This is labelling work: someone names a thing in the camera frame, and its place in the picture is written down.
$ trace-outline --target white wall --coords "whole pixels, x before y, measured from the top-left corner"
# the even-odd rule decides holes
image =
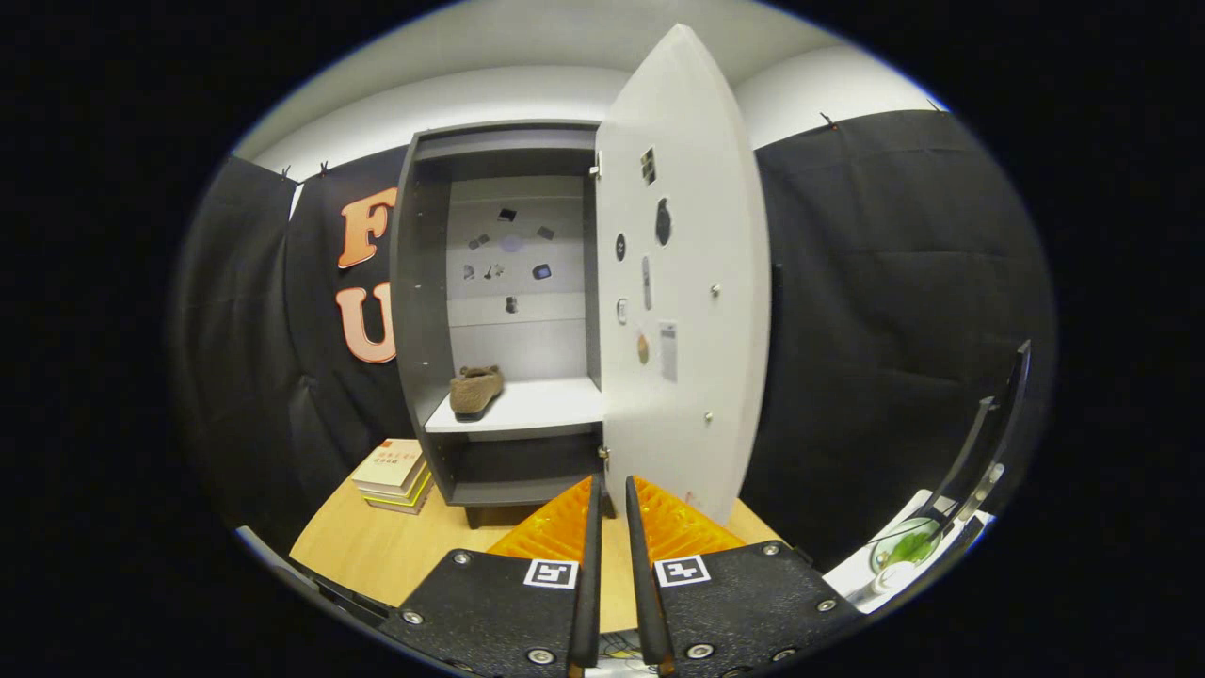
[[[884,111],[933,110],[928,94],[907,77],[851,46],[793,57],[750,77],[736,89],[754,148],[833,122]]]
[[[410,143],[416,131],[504,119],[600,120],[630,73],[578,66],[513,66],[465,71],[388,89],[289,134],[254,158],[274,171],[292,165],[305,179]]]

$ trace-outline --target stack of books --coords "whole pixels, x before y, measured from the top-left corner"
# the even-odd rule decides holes
[[[418,441],[389,438],[364,460],[352,483],[369,506],[417,515],[431,491],[431,470]]]

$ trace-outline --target white shelf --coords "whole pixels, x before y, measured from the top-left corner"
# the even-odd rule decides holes
[[[427,432],[519,431],[594,421],[602,421],[602,394],[588,377],[578,377],[506,383],[481,421],[457,421],[445,396],[435,414],[427,420]]]

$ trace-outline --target green plant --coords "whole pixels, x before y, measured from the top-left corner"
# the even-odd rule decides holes
[[[895,565],[897,562],[921,562],[929,558],[936,542],[929,541],[929,535],[931,532],[913,532],[900,540],[895,548],[892,549],[892,555],[883,564],[883,567]]]

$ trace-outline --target label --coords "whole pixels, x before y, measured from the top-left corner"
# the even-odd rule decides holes
[[[677,384],[677,323],[662,320],[662,377]]]

